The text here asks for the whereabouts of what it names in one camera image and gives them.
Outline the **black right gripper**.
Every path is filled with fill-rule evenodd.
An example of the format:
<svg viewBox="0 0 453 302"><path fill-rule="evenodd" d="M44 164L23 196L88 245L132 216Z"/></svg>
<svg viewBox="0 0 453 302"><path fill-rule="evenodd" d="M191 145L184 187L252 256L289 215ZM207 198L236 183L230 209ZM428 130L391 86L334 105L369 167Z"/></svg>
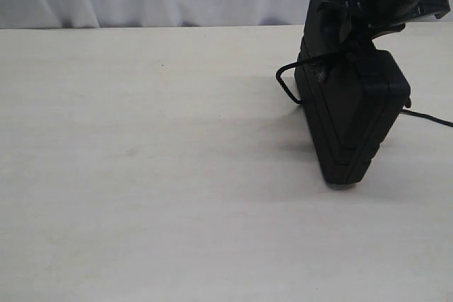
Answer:
<svg viewBox="0 0 453 302"><path fill-rule="evenodd" d="M321 14L320 33L324 39L374 39L400 32L408 22L421 18L441 19L449 13L449 1L420 0L408 12L392 19L368 12L360 0L321 0L317 12Z"/></svg>

